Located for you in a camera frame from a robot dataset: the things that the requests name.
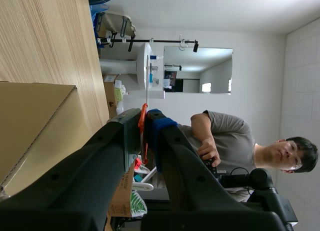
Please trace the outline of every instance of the wood grain surface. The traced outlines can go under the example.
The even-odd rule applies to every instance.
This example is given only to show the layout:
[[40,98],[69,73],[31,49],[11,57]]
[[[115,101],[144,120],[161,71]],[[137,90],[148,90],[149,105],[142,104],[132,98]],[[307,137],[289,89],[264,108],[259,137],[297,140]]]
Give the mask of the wood grain surface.
[[101,128],[109,113],[88,0],[0,0],[0,81],[76,85],[91,134]]

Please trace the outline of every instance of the game controller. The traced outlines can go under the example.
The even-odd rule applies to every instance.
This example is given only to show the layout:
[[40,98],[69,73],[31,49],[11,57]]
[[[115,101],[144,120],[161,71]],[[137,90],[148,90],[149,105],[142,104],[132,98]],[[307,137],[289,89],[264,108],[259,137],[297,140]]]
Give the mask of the game controller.
[[208,159],[208,160],[204,160],[204,165],[209,169],[209,171],[213,174],[213,176],[218,179],[219,175],[217,172],[217,168],[216,167],[212,167],[212,163],[215,161],[214,158]]

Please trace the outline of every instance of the orange clip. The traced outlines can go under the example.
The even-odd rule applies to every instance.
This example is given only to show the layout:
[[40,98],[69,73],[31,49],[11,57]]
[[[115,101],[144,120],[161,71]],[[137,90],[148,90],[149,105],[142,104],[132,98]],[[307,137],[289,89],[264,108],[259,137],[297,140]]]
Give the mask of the orange clip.
[[140,129],[140,145],[141,145],[141,147],[143,147],[142,162],[145,165],[148,163],[148,159],[147,159],[148,144],[146,142],[145,132],[144,132],[145,131],[145,120],[146,120],[147,108],[148,108],[148,104],[145,103],[142,106],[141,115],[140,115],[140,119],[138,122],[138,128]]

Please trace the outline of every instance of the blue strap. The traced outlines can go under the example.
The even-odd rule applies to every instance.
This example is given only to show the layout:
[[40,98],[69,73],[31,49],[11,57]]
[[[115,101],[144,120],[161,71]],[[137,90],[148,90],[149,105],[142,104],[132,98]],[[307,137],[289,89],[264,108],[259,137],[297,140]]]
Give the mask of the blue strap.
[[152,128],[151,128],[151,137],[152,139],[150,141],[152,141],[151,143],[148,142],[148,146],[150,146],[150,148],[153,149],[154,151],[154,155],[155,155],[155,164],[156,164],[156,170],[161,174],[162,170],[160,168],[160,160],[159,160],[159,152],[158,152],[158,136],[159,136],[159,132],[160,130],[166,128],[166,127],[170,127],[170,126],[178,126],[178,123],[173,121],[171,118],[169,117],[164,117],[164,118],[159,118],[159,119],[155,119],[154,121],[152,121]]

